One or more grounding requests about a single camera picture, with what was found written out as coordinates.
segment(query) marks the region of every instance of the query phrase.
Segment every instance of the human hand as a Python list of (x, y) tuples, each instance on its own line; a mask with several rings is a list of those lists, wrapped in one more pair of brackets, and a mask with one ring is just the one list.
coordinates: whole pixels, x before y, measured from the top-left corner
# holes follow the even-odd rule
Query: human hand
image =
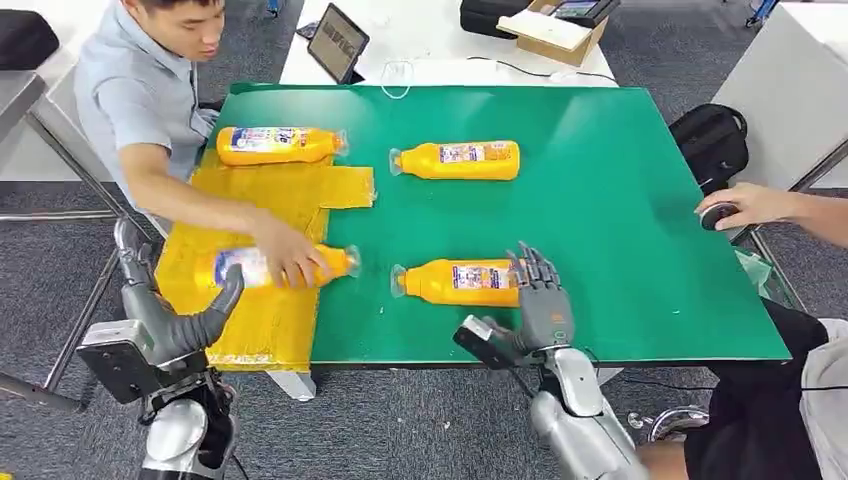
[(322, 269), (325, 277), (330, 277), (327, 260), (305, 235), (267, 210), (257, 210), (254, 217), (250, 222), (250, 235), (265, 255), (268, 273), (278, 287), (286, 280), (291, 287), (299, 286), (301, 273), (306, 286), (313, 286), (316, 266)]
[(751, 183), (738, 183), (733, 188), (708, 195), (695, 209), (700, 215), (708, 207), (730, 202), (739, 213), (716, 223), (716, 230), (743, 227), (752, 223), (779, 222), (790, 218), (796, 209), (798, 194), (762, 187)]

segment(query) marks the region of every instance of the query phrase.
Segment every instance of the robotic arm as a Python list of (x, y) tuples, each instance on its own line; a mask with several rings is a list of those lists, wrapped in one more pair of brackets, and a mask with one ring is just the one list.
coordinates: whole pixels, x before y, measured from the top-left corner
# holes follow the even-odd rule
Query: robotic arm
[(115, 225), (115, 242), (128, 320), (92, 325), (77, 353), (118, 402), (142, 399), (139, 422), (150, 430), (139, 478), (220, 480), (235, 448), (236, 393), (203, 349), (221, 336), (241, 297), (241, 267), (229, 269), (206, 310), (177, 315), (156, 285), (150, 245), (128, 219)]
[(469, 315), (454, 340), (490, 368), (539, 365), (542, 382), (530, 418), (563, 478), (648, 480), (632, 439), (601, 393), (592, 362), (571, 346), (574, 318), (556, 268), (536, 249), (521, 247), (521, 258), (507, 252), (518, 281), (520, 329)]

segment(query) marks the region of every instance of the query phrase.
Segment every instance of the bottle cap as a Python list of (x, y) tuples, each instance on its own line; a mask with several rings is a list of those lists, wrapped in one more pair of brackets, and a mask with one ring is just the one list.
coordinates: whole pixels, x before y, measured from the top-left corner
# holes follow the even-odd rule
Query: bottle cap
[(395, 298), (406, 295), (406, 269), (400, 265), (392, 267), (391, 273), (392, 296)]
[(333, 148), (336, 155), (342, 157), (350, 153), (350, 146), (347, 142), (347, 130), (339, 130), (333, 134)]
[(358, 278), (362, 273), (362, 256), (359, 255), (359, 248), (356, 245), (345, 247), (345, 255), (347, 257), (347, 276)]
[(403, 152), (397, 148), (389, 150), (389, 171), (392, 172), (392, 175), (394, 176), (398, 176), (403, 173), (403, 169), (400, 165), (401, 153)]

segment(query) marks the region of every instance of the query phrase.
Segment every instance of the yellow plastic bottle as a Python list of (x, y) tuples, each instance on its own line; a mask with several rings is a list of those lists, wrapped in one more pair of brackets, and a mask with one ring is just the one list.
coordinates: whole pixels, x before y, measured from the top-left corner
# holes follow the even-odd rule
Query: yellow plastic bottle
[(392, 149), (392, 175), (409, 173), (428, 179), (512, 180), (521, 152), (512, 140), (470, 143), (424, 143), (412, 150)]
[[(359, 275), (362, 261), (359, 256), (359, 249), (355, 245), (347, 248), (315, 245), (315, 248), (327, 259), (332, 275), (329, 278), (326, 277), (316, 265), (314, 286), (323, 287), (332, 280), (345, 275), (350, 277)], [(263, 287), (273, 283), (271, 275), (268, 273), (265, 255), (256, 247), (223, 250), (215, 255), (201, 258), (195, 270), (195, 281), (200, 287), (221, 287), (224, 284), (227, 269), (237, 263), (242, 266), (245, 288)], [(306, 285), (302, 273), (298, 278), (297, 285), (300, 287)]]
[(327, 155), (346, 155), (347, 134), (317, 128), (227, 127), (218, 132), (215, 146), (221, 162), (234, 167), (317, 162)]
[(445, 305), (517, 307), (518, 287), (509, 268), (509, 259), (442, 259), (409, 270), (395, 265), (392, 295), (411, 295)]

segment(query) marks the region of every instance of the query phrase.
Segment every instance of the white table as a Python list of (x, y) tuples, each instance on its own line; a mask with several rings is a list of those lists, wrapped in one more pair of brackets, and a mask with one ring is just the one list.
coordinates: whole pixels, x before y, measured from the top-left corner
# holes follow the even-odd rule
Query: white table
[[(321, 19), (328, 0), (306, 0), (297, 22), (298, 28)], [(459, 25), (460, 0), (334, 0), (342, 12), (371, 37), (356, 64), (365, 85), (507, 85), (507, 86), (585, 86), (617, 87), (600, 47), (595, 47), (580, 68), (520, 50), (515, 40), (469, 33)], [(295, 35), (289, 50), (281, 84), (331, 85), (333, 78), (306, 51), (308, 41)], [(555, 74), (540, 78), (518, 72), (506, 65), (486, 60), (501, 60), (533, 73)], [(391, 64), (406, 61), (410, 72), (397, 72)], [(386, 63), (390, 63), (384, 76)], [(605, 75), (610, 79), (579, 75), (577, 72)], [(393, 94), (402, 89), (391, 88)], [(601, 384), (621, 369), (601, 369)], [(315, 396), (315, 384), (309, 374), (271, 372), (272, 379), (293, 398), (309, 400)]]

